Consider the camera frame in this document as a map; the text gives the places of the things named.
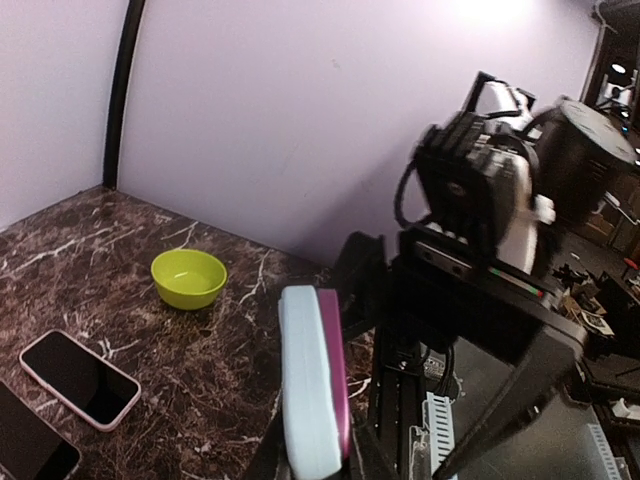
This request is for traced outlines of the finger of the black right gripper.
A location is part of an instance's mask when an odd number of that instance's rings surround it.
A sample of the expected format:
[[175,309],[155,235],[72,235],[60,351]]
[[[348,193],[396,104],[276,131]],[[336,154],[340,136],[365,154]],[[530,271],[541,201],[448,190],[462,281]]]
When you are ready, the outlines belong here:
[[332,287],[338,293],[345,342],[382,322],[387,286],[385,238],[351,233],[332,270]]

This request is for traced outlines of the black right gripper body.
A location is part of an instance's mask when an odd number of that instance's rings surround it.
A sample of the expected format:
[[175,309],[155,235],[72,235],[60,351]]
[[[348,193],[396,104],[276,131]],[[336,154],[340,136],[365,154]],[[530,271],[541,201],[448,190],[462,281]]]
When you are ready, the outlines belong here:
[[539,417],[582,357],[587,332],[544,305],[541,281],[453,238],[411,227],[398,247],[394,324],[436,350],[464,339],[512,367],[433,474],[449,479]]

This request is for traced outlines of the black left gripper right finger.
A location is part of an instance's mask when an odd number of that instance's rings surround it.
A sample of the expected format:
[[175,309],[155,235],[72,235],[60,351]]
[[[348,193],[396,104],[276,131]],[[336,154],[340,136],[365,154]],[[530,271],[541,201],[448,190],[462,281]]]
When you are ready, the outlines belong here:
[[351,479],[398,479],[398,474],[382,451],[374,430],[368,425],[357,426],[352,430],[349,473]]

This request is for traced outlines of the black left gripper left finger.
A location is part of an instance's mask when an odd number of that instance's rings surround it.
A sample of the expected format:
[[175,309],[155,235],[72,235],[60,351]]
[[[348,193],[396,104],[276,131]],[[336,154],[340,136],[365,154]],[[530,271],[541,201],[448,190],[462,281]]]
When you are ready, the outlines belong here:
[[288,480],[290,466],[286,454],[282,408],[276,414],[245,470],[245,480]]

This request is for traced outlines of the purple phone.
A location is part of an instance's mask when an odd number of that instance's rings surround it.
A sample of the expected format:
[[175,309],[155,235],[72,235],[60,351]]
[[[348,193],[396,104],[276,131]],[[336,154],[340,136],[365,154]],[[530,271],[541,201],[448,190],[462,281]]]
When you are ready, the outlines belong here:
[[333,289],[318,289],[316,293],[327,345],[340,451],[342,458],[346,459],[350,450],[351,417],[339,299]]

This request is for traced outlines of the light blue phone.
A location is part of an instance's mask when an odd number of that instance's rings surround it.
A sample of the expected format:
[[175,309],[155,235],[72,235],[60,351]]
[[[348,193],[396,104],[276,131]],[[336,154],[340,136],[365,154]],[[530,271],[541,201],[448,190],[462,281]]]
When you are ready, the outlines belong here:
[[316,290],[288,286],[278,307],[288,461],[297,479],[326,479],[341,469],[342,449]]

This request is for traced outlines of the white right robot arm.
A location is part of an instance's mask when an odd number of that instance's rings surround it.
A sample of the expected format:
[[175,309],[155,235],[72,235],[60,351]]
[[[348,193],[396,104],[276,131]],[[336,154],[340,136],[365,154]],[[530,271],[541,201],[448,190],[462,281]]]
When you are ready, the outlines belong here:
[[458,112],[418,142],[416,175],[429,213],[397,217],[398,252],[382,237],[351,233],[336,261],[343,331],[375,334],[369,414],[352,437],[348,479],[405,479],[410,430],[428,393],[430,352],[453,377],[454,345],[466,340],[511,372],[435,469],[448,479],[532,424],[582,357],[584,328],[546,305],[544,283],[566,232],[583,224],[611,181],[635,165],[633,148],[609,120],[561,100],[537,115],[542,132],[491,127]]

